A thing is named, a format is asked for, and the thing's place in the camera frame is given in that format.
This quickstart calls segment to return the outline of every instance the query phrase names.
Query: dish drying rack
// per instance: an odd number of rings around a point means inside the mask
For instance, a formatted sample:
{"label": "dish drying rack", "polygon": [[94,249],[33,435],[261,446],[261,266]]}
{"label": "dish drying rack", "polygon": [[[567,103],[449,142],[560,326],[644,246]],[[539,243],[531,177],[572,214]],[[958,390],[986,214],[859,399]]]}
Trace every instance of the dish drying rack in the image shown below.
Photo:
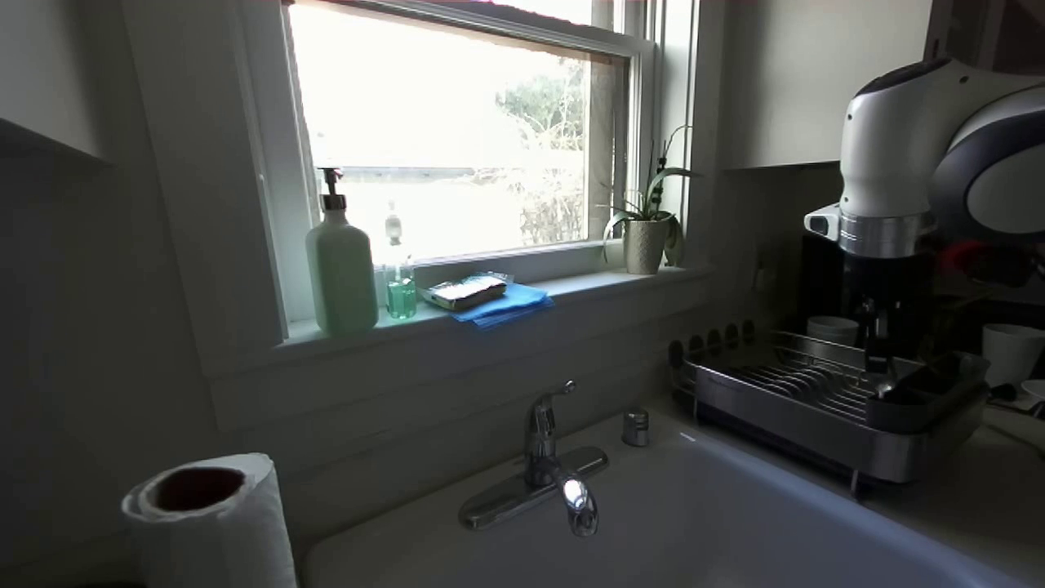
{"label": "dish drying rack", "polygon": [[867,352],[800,332],[684,359],[677,396],[694,417],[756,435],[869,483],[911,483],[946,462],[980,426],[982,359],[961,355],[950,380],[895,359],[900,396],[867,376]]}

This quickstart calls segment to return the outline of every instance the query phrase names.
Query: paper towel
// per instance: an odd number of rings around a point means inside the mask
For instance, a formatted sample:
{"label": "paper towel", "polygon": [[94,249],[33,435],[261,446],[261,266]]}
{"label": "paper towel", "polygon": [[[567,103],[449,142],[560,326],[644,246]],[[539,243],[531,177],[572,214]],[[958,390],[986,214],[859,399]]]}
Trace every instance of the paper towel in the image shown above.
{"label": "paper towel", "polygon": [[267,455],[170,466],[126,504],[150,588],[299,588]]}

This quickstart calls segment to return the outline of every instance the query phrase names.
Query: plant pot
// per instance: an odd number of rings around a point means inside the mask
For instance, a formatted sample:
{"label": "plant pot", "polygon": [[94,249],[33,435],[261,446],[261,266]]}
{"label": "plant pot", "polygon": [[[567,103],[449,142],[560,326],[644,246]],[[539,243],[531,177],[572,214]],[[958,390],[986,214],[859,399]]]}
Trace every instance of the plant pot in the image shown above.
{"label": "plant pot", "polygon": [[657,274],[669,238],[669,220],[628,220],[625,222],[625,267],[632,274]]}

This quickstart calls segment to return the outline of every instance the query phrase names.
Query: green soap bottle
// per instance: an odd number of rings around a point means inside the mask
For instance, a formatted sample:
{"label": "green soap bottle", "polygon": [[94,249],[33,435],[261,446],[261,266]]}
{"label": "green soap bottle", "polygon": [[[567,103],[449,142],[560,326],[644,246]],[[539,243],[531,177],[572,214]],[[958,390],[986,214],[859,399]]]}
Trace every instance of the green soap bottle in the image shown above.
{"label": "green soap bottle", "polygon": [[416,266],[402,243],[402,220],[397,208],[387,220],[390,251],[387,251],[387,312],[393,322],[410,322],[420,313],[420,289],[416,289]]}
{"label": "green soap bottle", "polygon": [[331,336],[365,332],[378,325],[372,302],[371,238],[347,220],[347,196],[338,192],[338,170],[325,167],[325,222],[309,233],[317,325]]}

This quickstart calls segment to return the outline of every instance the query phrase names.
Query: white sink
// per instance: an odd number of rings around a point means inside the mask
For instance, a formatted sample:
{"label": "white sink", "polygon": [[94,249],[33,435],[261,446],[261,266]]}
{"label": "white sink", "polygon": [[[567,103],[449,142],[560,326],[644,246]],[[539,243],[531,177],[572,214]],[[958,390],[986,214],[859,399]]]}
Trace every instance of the white sink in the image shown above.
{"label": "white sink", "polygon": [[572,435],[610,466],[588,481],[602,531],[577,540],[562,504],[484,532],[469,498],[510,477],[502,465],[416,501],[310,551],[315,588],[963,588],[1020,584],[918,537],[740,440],[655,413],[655,446],[620,446],[620,417]]}

